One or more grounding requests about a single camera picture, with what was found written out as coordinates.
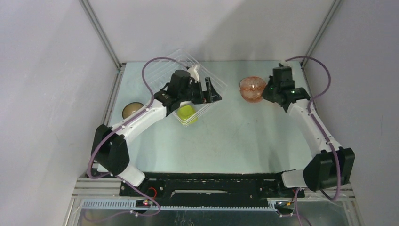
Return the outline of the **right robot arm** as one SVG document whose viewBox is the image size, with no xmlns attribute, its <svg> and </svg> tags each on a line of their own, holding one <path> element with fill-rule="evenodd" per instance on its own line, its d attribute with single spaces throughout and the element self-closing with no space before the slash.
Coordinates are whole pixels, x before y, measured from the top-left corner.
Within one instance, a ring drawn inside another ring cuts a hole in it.
<svg viewBox="0 0 399 226">
<path fill-rule="evenodd" d="M 315 192 L 348 184 L 355 153 L 329 133 L 306 89 L 295 86 L 291 67 L 273 68 L 262 97 L 277 103 L 297 123 L 312 157 L 304 169 L 283 172 L 282 179 L 273 185 L 275 194 L 285 197 L 293 187 L 307 187 Z"/>
</svg>

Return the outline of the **green bowl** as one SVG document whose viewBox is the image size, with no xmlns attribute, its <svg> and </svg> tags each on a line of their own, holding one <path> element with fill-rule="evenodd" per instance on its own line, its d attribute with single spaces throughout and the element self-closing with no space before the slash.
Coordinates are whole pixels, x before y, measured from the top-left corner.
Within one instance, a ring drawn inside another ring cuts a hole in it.
<svg viewBox="0 0 399 226">
<path fill-rule="evenodd" d="M 182 106 L 177 110 L 177 116 L 180 120 L 180 123 L 185 127 L 197 121 L 198 117 L 195 116 L 195 113 L 196 111 L 190 105 Z"/>
</svg>

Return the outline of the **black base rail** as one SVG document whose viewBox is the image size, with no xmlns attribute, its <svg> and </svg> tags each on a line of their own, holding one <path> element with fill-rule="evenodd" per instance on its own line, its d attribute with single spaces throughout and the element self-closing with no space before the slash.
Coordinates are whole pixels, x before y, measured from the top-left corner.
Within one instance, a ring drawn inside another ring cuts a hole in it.
<svg viewBox="0 0 399 226">
<path fill-rule="evenodd" d="M 126 183 L 120 185 L 122 197 L 154 198 L 160 205 L 260 207 L 271 199 L 292 199 L 294 189 L 284 186 L 280 173 L 155 173 L 135 191 Z"/>
</svg>

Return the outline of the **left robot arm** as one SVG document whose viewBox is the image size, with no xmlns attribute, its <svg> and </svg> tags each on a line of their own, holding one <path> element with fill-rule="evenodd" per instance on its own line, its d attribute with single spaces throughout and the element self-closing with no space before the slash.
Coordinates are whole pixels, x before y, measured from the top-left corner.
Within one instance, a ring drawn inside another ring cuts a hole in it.
<svg viewBox="0 0 399 226">
<path fill-rule="evenodd" d="M 193 67 L 176 70 L 170 81 L 137 112 L 111 127 L 104 124 L 97 127 L 90 160 L 96 161 L 109 174 L 131 184 L 130 189 L 137 196 L 147 194 L 149 184 L 144 180 L 145 174 L 130 161 L 129 143 L 181 106 L 211 104 L 222 100 L 210 77 L 205 78 L 205 86 L 203 89 L 198 72 Z"/>
</svg>

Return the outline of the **blue patterned bowl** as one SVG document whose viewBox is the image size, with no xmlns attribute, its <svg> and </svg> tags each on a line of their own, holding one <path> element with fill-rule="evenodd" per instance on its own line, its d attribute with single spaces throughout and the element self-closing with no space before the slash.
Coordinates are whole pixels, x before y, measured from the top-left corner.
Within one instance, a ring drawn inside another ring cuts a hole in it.
<svg viewBox="0 0 399 226">
<path fill-rule="evenodd" d="M 262 94 L 266 85 L 266 81 L 260 77 L 246 77 L 239 83 L 239 92 L 245 101 L 258 103 L 263 100 Z"/>
</svg>

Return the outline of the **dark bowl beige inside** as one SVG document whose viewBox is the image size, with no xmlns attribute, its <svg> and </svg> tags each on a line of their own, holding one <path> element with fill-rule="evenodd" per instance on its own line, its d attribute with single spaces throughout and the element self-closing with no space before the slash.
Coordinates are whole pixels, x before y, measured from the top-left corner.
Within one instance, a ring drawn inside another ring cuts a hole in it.
<svg viewBox="0 0 399 226">
<path fill-rule="evenodd" d="M 122 110 L 122 118 L 126 119 L 130 115 L 140 110 L 144 105 L 140 102 L 132 102 L 127 104 Z"/>
</svg>

